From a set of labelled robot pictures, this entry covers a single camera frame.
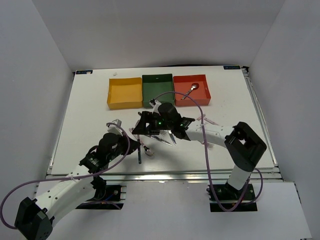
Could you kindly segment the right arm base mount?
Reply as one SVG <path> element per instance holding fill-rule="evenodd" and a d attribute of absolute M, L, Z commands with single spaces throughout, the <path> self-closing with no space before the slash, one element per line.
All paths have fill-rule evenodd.
<path fill-rule="evenodd" d="M 242 191 L 234 192 L 226 188 L 224 184 L 214 184 L 214 191 L 221 202 L 221 205 L 226 208 L 232 208 L 240 198 Z M 206 189 L 209 196 L 209 206 L 211 213 L 222 213 L 223 210 L 219 207 L 217 201 L 214 198 L 214 195 L 210 189 L 210 186 L 207 186 Z M 234 212 L 257 212 L 258 207 L 256 203 L 256 194 L 254 187 L 251 183 L 248 184 L 246 192 L 242 197 L 241 203 L 237 206 Z"/>

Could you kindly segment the black handled spoon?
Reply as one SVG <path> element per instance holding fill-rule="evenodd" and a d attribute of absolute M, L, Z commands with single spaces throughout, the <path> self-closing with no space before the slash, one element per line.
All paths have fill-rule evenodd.
<path fill-rule="evenodd" d="M 199 85 L 197 82 L 194 82 L 194 83 L 191 85 L 191 87 L 190 87 L 190 89 L 188 90 L 188 92 L 186 92 L 185 95 L 181 98 L 181 100 L 186 99 L 187 96 L 188 96 L 192 91 L 197 90 L 197 89 L 199 88 L 199 86 L 200 86 L 200 85 Z"/>

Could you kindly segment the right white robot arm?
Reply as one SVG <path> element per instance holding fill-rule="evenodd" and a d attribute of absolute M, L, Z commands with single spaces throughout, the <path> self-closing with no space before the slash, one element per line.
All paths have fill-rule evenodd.
<path fill-rule="evenodd" d="M 171 131 L 181 140 L 205 141 L 226 148 L 234 167 L 225 187 L 226 195 L 236 200 L 244 193 L 244 185 L 267 150 L 265 142 L 245 122 L 235 126 L 205 125 L 194 118 L 182 117 L 170 103 L 162 103 L 153 111 L 142 111 L 134 135 L 158 135 Z"/>

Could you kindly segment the teal handled spoon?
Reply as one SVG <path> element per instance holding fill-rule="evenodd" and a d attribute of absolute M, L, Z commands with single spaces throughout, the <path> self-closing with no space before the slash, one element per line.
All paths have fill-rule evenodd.
<path fill-rule="evenodd" d="M 138 164 L 142 164 L 142 151 L 141 151 L 141 145 L 137 148 L 137 155 L 138 155 Z"/>

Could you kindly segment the pink handled spoon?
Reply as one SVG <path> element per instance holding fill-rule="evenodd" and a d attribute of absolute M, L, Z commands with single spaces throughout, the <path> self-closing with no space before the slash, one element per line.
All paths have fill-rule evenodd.
<path fill-rule="evenodd" d="M 141 149 L 144 150 L 144 153 L 148 157 L 153 157 L 155 155 L 155 153 L 153 151 L 151 151 L 151 149 L 143 143 L 143 141 L 140 139 L 140 137 L 138 135 L 133 134 L 133 128 L 129 128 L 129 131 L 134 136 L 134 138 L 140 143 Z"/>

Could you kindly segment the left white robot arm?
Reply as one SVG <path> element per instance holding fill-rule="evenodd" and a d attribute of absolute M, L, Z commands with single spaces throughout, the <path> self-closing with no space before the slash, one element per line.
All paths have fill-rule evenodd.
<path fill-rule="evenodd" d="M 138 149 L 140 143 L 122 134 L 106 133 L 69 175 L 35 199 L 26 197 L 18 207 L 15 227 L 28 240 L 45 240 L 54 226 L 87 200 L 105 196 L 106 181 L 97 173 L 118 156 Z"/>

